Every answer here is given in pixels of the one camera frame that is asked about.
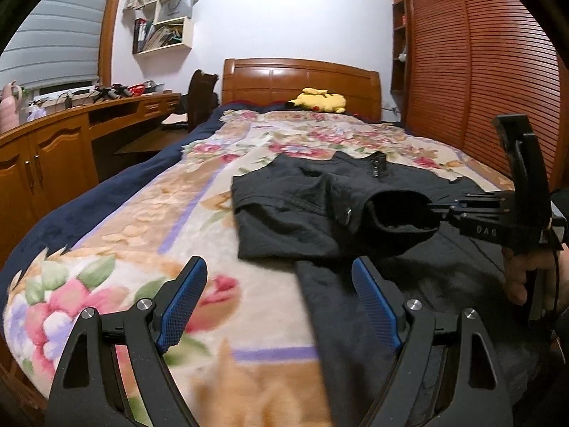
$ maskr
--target navy blue blanket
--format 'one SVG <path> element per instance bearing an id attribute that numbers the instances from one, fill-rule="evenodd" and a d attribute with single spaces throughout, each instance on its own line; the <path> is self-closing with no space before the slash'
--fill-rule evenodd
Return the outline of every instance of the navy blue blanket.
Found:
<path id="1" fill-rule="evenodd" d="M 209 138 L 219 130 L 223 125 L 220 118 L 229 109 L 264 113 L 283 110 L 284 105 L 260 107 L 231 103 L 218 107 L 207 122 L 196 127 L 180 142 L 168 146 L 146 162 L 127 168 L 43 217 L 15 247 L 0 272 L 0 316 L 8 299 L 8 286 L 18 271 L 27 270 L 33 259 L 46 247 L 51 254 L 64 246 L 75 245 L 150 181 L 179 162 L 183 145 Z M 0 332 L 4 337 L 3 326 L 0 326 Z"/>

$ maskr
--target wooden window frame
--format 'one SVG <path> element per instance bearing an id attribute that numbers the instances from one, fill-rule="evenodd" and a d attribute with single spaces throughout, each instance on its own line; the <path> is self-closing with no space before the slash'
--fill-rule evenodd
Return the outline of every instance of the wooden window frame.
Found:
<path id="1" fill-rule="evenodd" d="M 101 25 L 99 42 L 99 79 L 101 84 L 110 86 L 113 62 L 113 38 L 117 20 L 119 0 L 107 0 Z"/>

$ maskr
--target bed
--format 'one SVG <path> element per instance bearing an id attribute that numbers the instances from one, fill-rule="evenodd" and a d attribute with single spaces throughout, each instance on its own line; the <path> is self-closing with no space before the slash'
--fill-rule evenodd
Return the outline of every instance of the bed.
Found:
<path id="1" fill-rule="evenodd" d="M 307 86 L 343 93 L 351 114 L 286 110 L 282 101 Z M 23 396 L 39 408 L 83 308 L 127 309 L 200 255 L 208 284 L 165 360 L 202 425 L 257 425 L 247 419 L 280 409 L 293 417 L 287 425 L 332 425 L 331 388 L 291 264 L 237 259 L 231 178 L 281 152 L 329 159 L 339 150 L 357 158 L 380 150 L 391 162 L 448 180 L 465 176 L 485 191 L 512 189 L 457 149 L 381 123 L 377 72 L 303 59 L 227 59 L 222 102 L 182 142 L 45 217 L 7 260 L 2 331 L 12 373 L 21 368 L 33 384 Z M 133 412 L 148 423 L 126 349 L 117 353 Z M 515 401 L 527 379 L 513 383 Z"/>

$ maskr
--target louvered wardrobe door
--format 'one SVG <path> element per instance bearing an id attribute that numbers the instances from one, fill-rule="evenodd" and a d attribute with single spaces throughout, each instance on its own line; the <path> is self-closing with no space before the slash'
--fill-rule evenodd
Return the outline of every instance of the louvered wardrobe door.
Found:
<path id="1" fill-rule="evenodd" d="M 559 131 L 559 70 L 553 45 L 519 0 L 465 0 L 472 83 L 463 150 L 509 174 L 490 121 L 527 113 L 551 174 Z"/>
<path id="2" fill-rule="evenodd" d="M 469 76 L 462 0 L 410 0 L 411 76 L 406 125 L 459 147 Z"/>

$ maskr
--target black jacket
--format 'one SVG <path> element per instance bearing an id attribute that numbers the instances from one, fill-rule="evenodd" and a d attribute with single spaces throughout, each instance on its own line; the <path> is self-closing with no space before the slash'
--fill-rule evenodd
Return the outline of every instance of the black jacket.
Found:
<path id="1" fill-rule="evenodd" d="M 522 398 L 547 342 L 513 318 L 501 289 L 499 246 L 460 236 L 433 218 L 426 204 L 482 190 L 468 178 L 386 163 L 380 152 L 330 160 L 278 155 L 264 168 L 237 176 L 233 208 L 243 259 L 296 260 L 297 274 L 322 361 L 332 420 L 360 423 L 394 363 L 382 353 L 351 284 L 351 263 L 369 256 L 406 298 L 435 311 L 475 308 L 496 347 L 513 402 Z M 439 374 L 434 347 L 411 417 L 423 420 Z"/>

